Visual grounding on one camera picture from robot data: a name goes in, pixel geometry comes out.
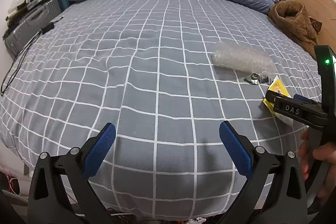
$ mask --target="bed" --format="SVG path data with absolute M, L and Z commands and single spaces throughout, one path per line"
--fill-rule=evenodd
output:
M 216 43 L 267 52 L 291 96 L 320 100 L 310 55 L 229 0 L 86 0 L 61 16 L 1 98 L 0 138 L 33 169 L 41 152 L 65 154 L 112 122 L 116 141 L 90 178 L 106 207 L 166 220 L 225 212 L 245 177 L 219 138 L 223 120 L 271 153 L 297 151 L 304 126 L 271 115 L 267 85 L 213 66 Z

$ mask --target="snack bag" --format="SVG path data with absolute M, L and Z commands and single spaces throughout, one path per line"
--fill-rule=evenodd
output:
M 285 95 L 287 97 L 291 96 L 289 95 L 287 89 L 285 88 L 285 86 L 283 85 L 283 83 L 281 82 L 281 80 L 279 79 L 278 76 L 276 76 L 272 82 L 272 84 L 269 86 L 268 90 L 280 93 L 282 95 Z M 276 113 L 273 111 L 273 107 L 274 104 L 270 103 L 269 101 L 267 101 L 266 99 L 263 100 L 264 104 L 267 106 L 267 108 L 269 109 L 269 111 L 275 116 L 277 117 L 279 120 L 283 121 L 284 123 L 286 123 L 289 126 L 293 126 L 293 119 L 286 117 L 282 114 Z

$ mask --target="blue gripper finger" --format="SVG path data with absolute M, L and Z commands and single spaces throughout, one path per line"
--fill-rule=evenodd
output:
M 304 102 L 304 103 L 309 103 L 309 104 L 312 104 L 313 103 L 313 100 L 309 99 L 309 98 L 306 98 L 300 94 L 295 94 L 293 96 L 293 99 L 295 100 L 298 100 L 298 101 L 301 101 L 301 102 Z
M 108 151 L 116 139 L 116 128 L 110 124 L 84 159 L 83 176 L 88 180 L 97 174 Z
M 239 174 L 250 179 L 253 173 L 253 162 L 250 155 L 239 141 L 237 135 L 238 134 L 234 133 L 225 122 L 220 124 L 219 137 L 221 141 L 234 162 Z

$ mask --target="metal screw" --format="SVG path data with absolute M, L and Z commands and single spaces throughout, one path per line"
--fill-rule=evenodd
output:
M 73 149 L 70 150 L 70 153 L 72 155 L 76 155 L 79 152 L 79 148 L 78 147 L 74 147 Z
M 262 146 L 257 146 L 255 150 L 257 150 L 257 152 L 260 154 L 265 153 L 265 148 L 263 148 Z
M 295 158 L 295 154 L 294 154 L 294 152 L 289 151 L 287 154 L 288 154 L 288 156 L 289 156 L 290 158 Z
M 48 153 L 47 153 L 47 152 L 43 152 L 43 153 L 40 155 L 40 158 L 41 158 L 41 159 L 45 159 L 47 156 L 48 156 Z

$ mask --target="human hand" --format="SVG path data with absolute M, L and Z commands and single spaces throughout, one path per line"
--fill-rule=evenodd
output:
M 303 178 L 306 180 L 309 176 L 309 144 L 307 130 L 301 134 L 300 138 L 303 140 L 303 143 L 299 148 L 299 157 L 301 158 L 300 168 L 303 173 Z M 321 199 L 322 204 L 324 204 L 336 186 L 336 144 L 329 142 L 322 145 L 313 151 L 313 157 L 317 160 L 326 160 L 331 164 L 325 183 L 317 194 Z

